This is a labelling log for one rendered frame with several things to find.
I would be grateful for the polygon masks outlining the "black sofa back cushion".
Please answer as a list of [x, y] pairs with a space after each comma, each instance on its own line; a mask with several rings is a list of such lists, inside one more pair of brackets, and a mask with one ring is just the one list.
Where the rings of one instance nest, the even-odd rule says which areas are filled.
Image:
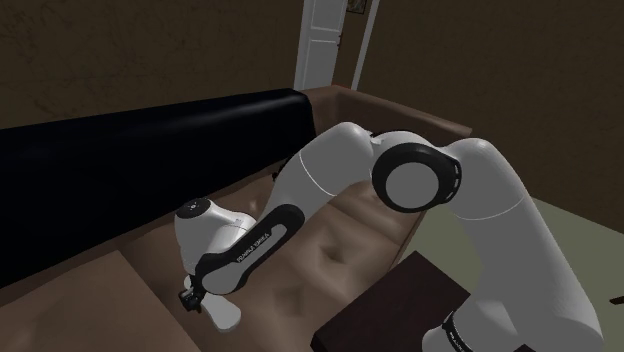
[[0, 288], [292, 155], [315, 137], [285, 88], [0, 129]]

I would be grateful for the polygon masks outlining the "brown sofa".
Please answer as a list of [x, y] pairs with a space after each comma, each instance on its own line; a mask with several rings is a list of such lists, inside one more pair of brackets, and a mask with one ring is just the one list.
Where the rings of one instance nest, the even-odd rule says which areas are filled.
[[[315, 135], [344, 121], [375, 133], [410, 130], [437, 145], [470, 134], [346, 88], [301, 93]], [[258, 216], [285, 159], [204, 196]], [[179, 302], [175, 210], [0, 288], [0, 352], [312, 352], [314, 332], [397, 264], [422, 219], [387, 208], [367, 182], [349, 187], [232, 295], [243, 318], [223, 334]]]

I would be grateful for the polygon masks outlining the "white door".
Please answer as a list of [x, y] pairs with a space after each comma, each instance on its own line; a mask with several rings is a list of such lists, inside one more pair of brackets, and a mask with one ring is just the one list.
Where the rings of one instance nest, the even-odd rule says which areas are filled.
[[348, 0], [304, 0], [293, 88], [331, 85]]

